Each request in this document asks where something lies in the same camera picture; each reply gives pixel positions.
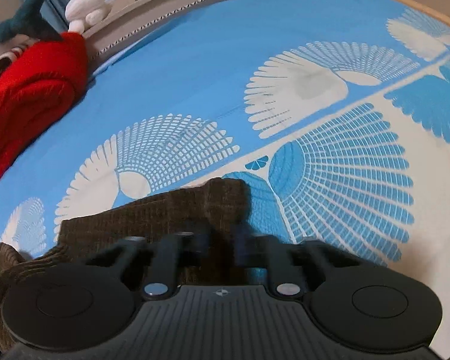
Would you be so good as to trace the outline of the grey mattress edge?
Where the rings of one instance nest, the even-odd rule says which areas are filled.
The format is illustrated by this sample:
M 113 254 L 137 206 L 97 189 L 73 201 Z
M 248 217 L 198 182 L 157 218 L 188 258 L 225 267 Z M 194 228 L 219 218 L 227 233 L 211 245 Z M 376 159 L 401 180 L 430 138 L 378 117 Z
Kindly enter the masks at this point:
M 153 31 L 159 29 L 164 24 L 183 16 L 190 11 L 204 8 L 212 4 L 223 2 L 227 0 L 196 0 L 174 8 L 161 15 L 154 14 L 154 16 L 142 23 L 133 24 L 131 29 L 125 31 L 123 25 L 118 27 L 118 34 L 112 36 L 112 40 L 107 41 L 104 46 L 100 46 L 98 50 L 91 50 L 89 54 L 89 68 L 90 72 L 95 72 L 98 68 L 103 66 L 112 57 L 131 47 L 134 43 L 149 35 Z

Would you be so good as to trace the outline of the white plush toy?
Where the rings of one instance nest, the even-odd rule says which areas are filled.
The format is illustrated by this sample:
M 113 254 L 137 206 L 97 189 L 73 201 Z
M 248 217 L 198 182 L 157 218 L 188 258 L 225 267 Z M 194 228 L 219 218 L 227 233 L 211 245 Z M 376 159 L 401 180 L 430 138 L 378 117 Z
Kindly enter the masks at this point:
M 83 34 L 110 14 L 111 5 L 105 0 L 70 0 L 65 7 L 68 31 Z

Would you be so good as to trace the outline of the dark brown corduroy pants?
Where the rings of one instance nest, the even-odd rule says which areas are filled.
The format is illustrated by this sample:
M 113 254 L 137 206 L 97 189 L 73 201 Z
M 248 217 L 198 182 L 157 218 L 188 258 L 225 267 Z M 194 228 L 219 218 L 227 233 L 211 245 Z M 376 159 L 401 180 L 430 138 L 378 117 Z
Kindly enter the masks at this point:
M 141 236 L 148 243 L 177 233 L 186 224 L 209 224 L 219 246 L 230 250 L 233 225 L 250 211 L 250 188 L 243 180 L 213 178 L 201 186 L 175 189 L 99 214 L 67 219 L 57 245 L 43 256 L 26 259 L 7 241 L 0 242 L 0 351 L 14 339 L 5 329 L 1 306 L 12 284 L 37 277 L 59 263 L 89 258 L 120 239 Z

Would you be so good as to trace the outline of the red blanket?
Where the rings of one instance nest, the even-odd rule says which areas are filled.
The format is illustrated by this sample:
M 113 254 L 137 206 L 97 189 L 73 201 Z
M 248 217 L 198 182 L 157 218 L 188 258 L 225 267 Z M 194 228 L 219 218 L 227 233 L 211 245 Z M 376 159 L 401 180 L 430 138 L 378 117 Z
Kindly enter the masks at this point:
M 88 54 L 83 36 L 39 41 L 0 77 L 0 179 L 29 144 L 83 96 Z

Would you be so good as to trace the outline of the blue and white bedsheet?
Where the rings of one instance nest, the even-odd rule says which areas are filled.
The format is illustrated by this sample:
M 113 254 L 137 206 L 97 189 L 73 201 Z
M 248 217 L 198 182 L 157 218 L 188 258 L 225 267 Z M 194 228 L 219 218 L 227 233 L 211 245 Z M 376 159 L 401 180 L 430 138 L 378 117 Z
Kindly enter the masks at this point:
M 210 255 L 162 300 L 87 258 L 14 283 L 0 359 L 450 359 L 448 25 L 393 0 L 227 0 L 173 19 L 88 74 L 3 174 L 0 242 L 38 258 L 67 219 L 213 178 L 250 188 L 230 250 L 187 223 Z M 364 264 L 279 299 L 235 264 L 246 234 Z

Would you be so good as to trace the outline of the teal shark plush toy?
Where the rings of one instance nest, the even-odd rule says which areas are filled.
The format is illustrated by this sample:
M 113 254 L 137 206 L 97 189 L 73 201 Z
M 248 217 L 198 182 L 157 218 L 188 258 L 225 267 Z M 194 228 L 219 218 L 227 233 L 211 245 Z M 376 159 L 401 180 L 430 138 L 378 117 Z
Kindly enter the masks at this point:
M 0 44 L 17 35 L 39 41 L 60 41 L 62 36 L 41 15 L 45 0 L 25 0 L 14 16 L 0 22 Z

